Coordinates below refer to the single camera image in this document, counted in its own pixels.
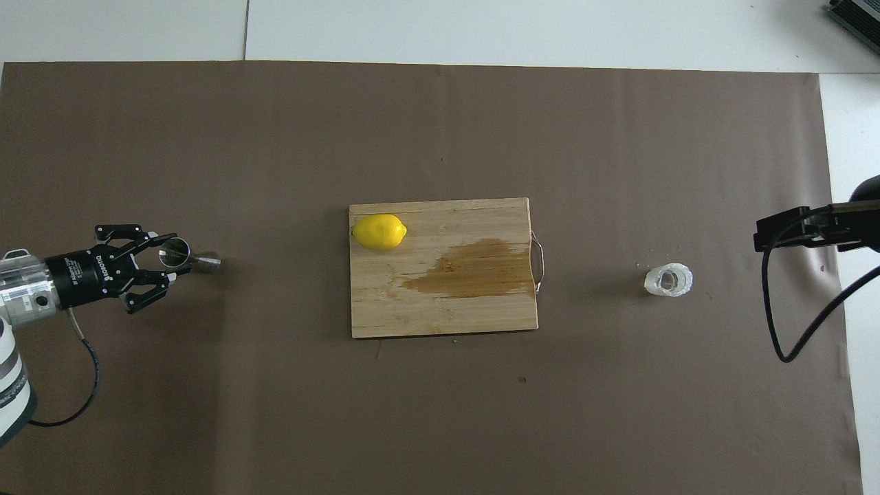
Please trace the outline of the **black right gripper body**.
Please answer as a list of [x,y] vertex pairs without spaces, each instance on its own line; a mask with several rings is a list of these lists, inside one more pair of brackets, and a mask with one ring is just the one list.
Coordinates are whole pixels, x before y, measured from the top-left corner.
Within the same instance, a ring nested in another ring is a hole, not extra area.
[[831,203],[824,239],[838,250],[879,248],[879,176],[871,177],[852,192],[848,201]]

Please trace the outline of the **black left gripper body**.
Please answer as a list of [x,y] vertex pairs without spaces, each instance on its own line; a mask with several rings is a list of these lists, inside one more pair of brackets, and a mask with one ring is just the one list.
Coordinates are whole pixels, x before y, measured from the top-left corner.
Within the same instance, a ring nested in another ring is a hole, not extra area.
[[115,247],[92,247],[50,256],[45,264],[60,308],[120,297],[131,287],[131,260]]

